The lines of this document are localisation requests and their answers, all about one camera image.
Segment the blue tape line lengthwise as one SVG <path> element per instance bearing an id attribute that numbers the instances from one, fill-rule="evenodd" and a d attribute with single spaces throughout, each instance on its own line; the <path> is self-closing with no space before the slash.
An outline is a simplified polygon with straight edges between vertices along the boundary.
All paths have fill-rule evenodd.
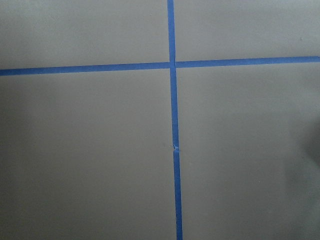
<path id="1" fill-rule="evenodd" d="M 183 239 L 174 1 L 167 1 L 176 238 Z"/>

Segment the blue tape line crosswise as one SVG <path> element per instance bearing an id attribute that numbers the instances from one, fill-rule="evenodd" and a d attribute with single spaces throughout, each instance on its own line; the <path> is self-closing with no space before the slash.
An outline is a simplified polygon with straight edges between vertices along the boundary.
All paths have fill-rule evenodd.
<path id="1" fill-rule="evenodd" d="M 318 63 L 319 61 L 320 61 L 319 56 L 191 60 L 191 61 L 177 61 L 175 63 L 148 62 L 148 63 L 124 63 L 124 64 L 106 64 L 106 65 L 12 68 L 12 69 L 1 69 L 0 75 L 1 76 L 19 76 L 19 75 L 89 73 L 89 72 L 115 72 L 115 71 L 170 69 L 170 67 L 181 69 L 181 68 L 202 68 L 202 67 Z"/>

